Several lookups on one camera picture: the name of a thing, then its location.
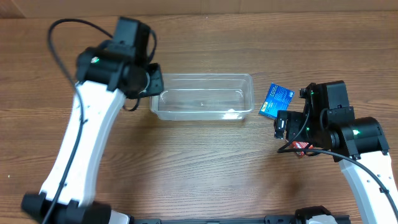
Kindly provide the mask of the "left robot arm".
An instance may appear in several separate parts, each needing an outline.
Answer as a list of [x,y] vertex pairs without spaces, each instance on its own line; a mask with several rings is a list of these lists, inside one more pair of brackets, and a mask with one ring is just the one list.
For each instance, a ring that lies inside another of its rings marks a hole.
[[156,37],[145,23],[120,17],[113,34],[76,60],[70,120],[50,174],[21,208],[37,223],[133,223],[134,217],[95,201],[101,158],[125,101],[164,90],[160,65],[147,45]]

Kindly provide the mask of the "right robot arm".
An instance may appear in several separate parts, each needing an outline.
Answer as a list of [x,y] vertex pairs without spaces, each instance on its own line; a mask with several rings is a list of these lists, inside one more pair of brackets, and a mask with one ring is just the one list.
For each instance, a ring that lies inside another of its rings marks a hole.
[[379,122],[356,118],[344,81],[311,83],[300,90],[303,112],[280,110],[274,136],[305,142],[309,156],[331,155],[339,164],[364,223],[397,223],[397,187],[390,147]]

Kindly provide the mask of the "blue lozenge box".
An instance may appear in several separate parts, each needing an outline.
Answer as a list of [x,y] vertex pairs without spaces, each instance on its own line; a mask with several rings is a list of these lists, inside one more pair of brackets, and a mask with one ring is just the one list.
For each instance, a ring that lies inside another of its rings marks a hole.
[[294,95],[294,91],[271,83],[266,98],[259,110],[259,114],[271,119],[276,119],[278,111],[286,110]]

